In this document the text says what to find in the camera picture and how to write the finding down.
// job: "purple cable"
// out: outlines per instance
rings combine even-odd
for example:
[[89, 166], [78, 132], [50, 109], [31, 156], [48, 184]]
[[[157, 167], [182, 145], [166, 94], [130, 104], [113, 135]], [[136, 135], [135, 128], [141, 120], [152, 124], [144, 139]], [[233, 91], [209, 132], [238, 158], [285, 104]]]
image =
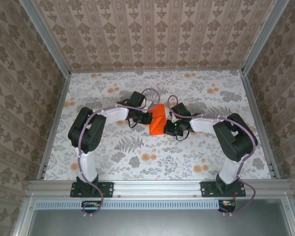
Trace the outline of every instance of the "purple cable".
[[[105, 109], [102, 109], [102, 110], [97, 110], [97, 111], [93, 112], [92, 115], [89, 116], [89, 118], [87, 119], [87, 121], [85, 122], [85, 124], [84, 124], [84, 126], [83, 126], [83, 129], [82, 129], [81, 134], [80, 134], [80, 137], [79, 137], [79, 142], [78, 142], [78, 149], [79, 149], [78, 165], [79, 165], [79, 170], [80, 170], [81, 176], [83, 177], [83, 179], [85, 180], [85, 182], [88, 183], [89, 185], [93, 186], [93, 187], [99, 192], [100, 197], [101, 197], [101, 202], [100, 202], [100, 205], [99, 205], [98, 209], [97, 209], [95, 212], [90, 213], [89, 215], [93, 215], [93, 214], [96, 214], [96, 213], [99, 212], [99, 210], [100, 210], [101, 207], [103, 206], [104, 196], [103, 196], [103, 193], [100, 191], [100, 189], [99, 189], [95, 184], [93, 184], [92, 182], [90, 182], [90, 181], [86, 178], [86, 176], [84, 175], [83, 170], [82, 170], [82, 166], [81, 166], [81, 156], [82, 156], [83, 152], [82, 152], [82, 150], [81, 150], [81, 142], [82, 142], [82, 137], [83, 137], [83, 135], [84, 135], [84, 133], [85, 133], [85, 130], [86, 130], [88, 124], [90, 123], [91, 119], [92, 119], [97, 113], [100, 113], [100, 112], [103, 112], [103, 111], [109, 111], [109, 110], [114, 109], [114, 108], [129, 108], [129, 109], [138, 110], [138, 111], [149, 111], [149, 110], [152, 110], [154, 107], [156, 107], [156, 106], [159, 104], [159, 102], [160, 102], [160, 100], [161, 100], [161, 96], [160, 96], [159, 92], [156, 91], [156, 90], [153, 89], [153, 88], [146, 88], [145, 90], [143, 90], [142, 93], [144, 93], [144, 92], [147, 91], [147, 90], [152, 90], [152, 91], [154, 91], [154, 92], [157, 94], [157, 96], [158, 96], [158, 101], [157, 101], [157, 103], [156, 103], [152, 108], [142, 109], [142, 108], [136, 108], [136, 107], [123, 106], [123, 105], [115, 105], [115, 106], [112, 106], [112, 107], [108, 107], [108, 108], [105, 108]], [[84, 207], [83, 207], [83, 209], [82, 209], [82, 212], [83, 212], [85, 215], [87, 215], [87, 213], [85, 212], [85, 207], [86, 207], [87, 205], [90, 205], [90, 204], [92, 204], [92, 203], [85, 203], [85, 204], [84, 204]]]
[[225, 118], [225, 117], [220, 117], [220, 116], [218, 116], [218, 117], [212, 117], [212, 116], [181, 116], [181, 115], [175, 113], [175, 112], [172, 110], [172, 108], [170, 107], [170, 99], [171, 99], [172, 97], [174, 97], [174, 98], [176, 99], [177, 104], [178, 104], [178, 97], [177, 97], [176, 95], [170, 95], [169, 98], [168, 98], [168, 100], [167, 100], [167, 105], [168, 105], [169, 110], [170, 110], [170, 111], [171, 111], [176, 117], [181, 117], [181, 118], [207, 118], [207, 119], [220, 119], [220, 120], [225, 120], [225, 121], [228, 121], [228, 122], [230, 122], [230, 123], [232, 123], [232, 124], [238, 126], [239, 128], [241, 128], [241, 129], [242, 129], [242, 130], [243, 130], [243, 131], [249, 136], [249, 138], [250, 138], [250, 140], [251, 140], [251, 142], [252, 142], [252, 146], [253, 146], [253, 148], [252, 148], [251, 153], [248, 154], [248, 156], [246, 156], [246, 157], [243, 158], [243, 160], [242, 160], [242, 162], [241, 162], [241, 164], [240, 164], [240, 166], [239, 166], [239, 169], [238, 169], [238, 171], [237, 171], [237, 173], [236, 173], [236, 176], [237, 176], [238, 180], [239, 180], [241, 183], [243, 183], [243, 184], [249, 186], [249, 187], [253, 190], [254, 193], [253, 193], [253, 195], [251, 196], [251, 199], [247, 202], [247, 204], [246, 204], [244, 207], [242, 207], [241, 209], [239, 209], [239, 210], [237, 210], [237, 211], [232, 212], [232, 214], [235, 214], [235, 213], [238, 213], [238, 212], [244, 210], [244, 209], [245, 209], [245, 208], [246, 208], [246, 207], [247, 207], [247, 206], [253, 201], [253, 199], [255, 198], [255, 196], [256, 196], [256, 190], [255, 190], [255, 188], [254, 188], [253, 186], [251, 186], [250, 184], [248, 184], [248, 183], [244, 182], [243, 180], [241, 180], [241, 179], [239, 178], [239, 173], [240, 173], [240, 171], [241, 171], [241, 169], [242, 169], [242, 167], [243, 167], [243, 165], [244, 165], [244, 162], [245, 162], [249, 157], [251, 157], [251, 156], [255, 153], [255, 151], [256, 151], [256, 143], [255, 143], [254, 138], [252, 137], [252, 135], [250, 134], [250, 132], [249, 132], [245, 127], [243, 127], [241, 124], [239, 124], [239, 123], [237, 123], [237, 122], [235, 122], [235, 121], [233, 121], [233, 120], [231, 120], [231, 119], [227, 119], [227, 118]]

